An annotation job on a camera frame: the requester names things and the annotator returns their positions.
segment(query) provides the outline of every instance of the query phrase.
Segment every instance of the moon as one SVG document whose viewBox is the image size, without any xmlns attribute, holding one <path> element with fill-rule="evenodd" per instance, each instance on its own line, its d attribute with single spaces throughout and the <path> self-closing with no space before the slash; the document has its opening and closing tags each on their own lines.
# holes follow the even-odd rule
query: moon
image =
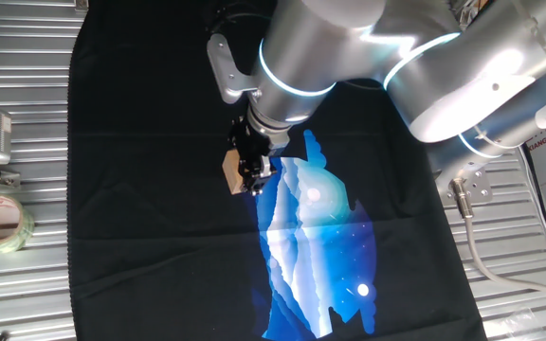
<svg viewBox="0 0 546 341">
<path fill-rule="evenodd" d="M 319 190 L 317 190 L 316 188 L 310 188 L 309 190 L 307 190 L 307 197 L 309 197 L 309 200 L 311 200 L 312 202 L 316 202 L 321 198 L 321 193 L 319 193 Z"/>
<path fill-rule="evenodd" d="M 362 296 L 367 296 L 370 292 L 370 289 L 366 284 L 359 284 L 359 286 L 357 287 L 357 292 Z"/>
</svg>

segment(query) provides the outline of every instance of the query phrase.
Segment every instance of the graphic print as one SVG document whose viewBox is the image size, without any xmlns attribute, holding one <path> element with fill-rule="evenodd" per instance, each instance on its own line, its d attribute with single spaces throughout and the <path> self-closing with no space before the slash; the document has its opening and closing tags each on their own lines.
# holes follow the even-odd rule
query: graphic print
<svg viewBox="0 0 546 341">
<path fill-rule="evenodd" d="M 346 323 L 361 315 L 374 332 L 376 246 L 363 206 L 351 210 L 344 184 L 304 132 L 308 161 L 275 160 L 278 173 L 257 197 L 261 248 L 272 291 L 268 329 L 276 341 L 315 340 L 333 332 L 330 309 Z"/>
</svg>

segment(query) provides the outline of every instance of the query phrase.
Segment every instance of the label sticker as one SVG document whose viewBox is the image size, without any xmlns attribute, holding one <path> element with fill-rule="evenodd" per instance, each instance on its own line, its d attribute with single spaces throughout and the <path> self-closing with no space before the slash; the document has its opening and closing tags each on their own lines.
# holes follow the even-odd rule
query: label sticker
<svg viewBox="0 0 546 341">
<path fill-rule="evenodd" d="M 11 133 L 11 118 L 4 117 L 4 126 L 3 126 L 4 132 Z"/>
</svg>

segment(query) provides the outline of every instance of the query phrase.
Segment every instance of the metal bolt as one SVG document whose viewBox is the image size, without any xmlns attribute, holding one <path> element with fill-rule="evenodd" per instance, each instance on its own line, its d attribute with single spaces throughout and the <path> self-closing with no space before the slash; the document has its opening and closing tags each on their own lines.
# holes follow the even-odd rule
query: metal bolt
<svg viewBox="0 0 546 341">
<path fill-rule="evenodd" d="M 252 91 L 252 97 L 254 99 L 259 99 L 262 95 L 263 95 L 263 92 L 261 91 L 261 89 L 256 89 Z"/>
<path fill-rule="evenodd" d="M 89 7 L 87 0 L 76 0 L 75 8 L 76 9 L 87 9 Z"/>
<path fill-rule="evenodd" d="M 0 341 L 8 341 L 9 340 L 9 333 L 8 332 L 2 332 L 0 334 Z"/>
</svg>

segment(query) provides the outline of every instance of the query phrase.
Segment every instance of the tape roll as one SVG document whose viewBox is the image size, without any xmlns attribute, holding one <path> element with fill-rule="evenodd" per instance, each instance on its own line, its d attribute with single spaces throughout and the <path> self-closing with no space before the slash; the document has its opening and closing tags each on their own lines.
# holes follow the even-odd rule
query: tape roll
<svg viewBox="0 0 546 341">
<path fill-rule="evenodd" d="M 35 221 L 14 198 L 0 194 L 0 253 L 25 246 L 33 235 Z"/>
</svg>

